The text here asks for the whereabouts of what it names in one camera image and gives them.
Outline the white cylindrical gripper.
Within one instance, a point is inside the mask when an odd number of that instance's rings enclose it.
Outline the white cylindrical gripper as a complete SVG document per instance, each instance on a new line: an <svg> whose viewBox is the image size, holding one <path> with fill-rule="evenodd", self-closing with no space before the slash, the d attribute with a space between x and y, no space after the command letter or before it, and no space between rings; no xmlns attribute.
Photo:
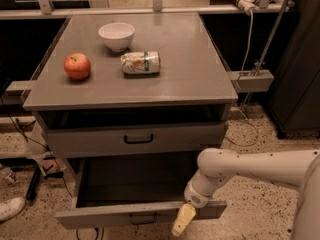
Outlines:
<svg viewBox="0 0 320 240"><path fill-rule="evenodd" d="M184 199L187 203L181 206L177 218L173 223L172 234L176 237L179 237L183 233L195 217L195 208L204 208L211 200L210 197L199 194L192 186L191 182L188 182L186 185Z"/></svg>

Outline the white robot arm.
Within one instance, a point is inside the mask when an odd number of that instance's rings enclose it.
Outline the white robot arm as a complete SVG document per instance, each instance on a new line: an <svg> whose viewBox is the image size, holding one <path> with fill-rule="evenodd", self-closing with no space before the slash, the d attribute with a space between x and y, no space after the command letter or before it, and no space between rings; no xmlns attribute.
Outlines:
<svg viewBox="0 0 320 240"><path fill-rule="evenodd" d="M291 240L320 240L320 151L239 154L208 148L197 158L198 170L184 190L172 233L180 236L232 177L242 176L299 191Z"/></svg>

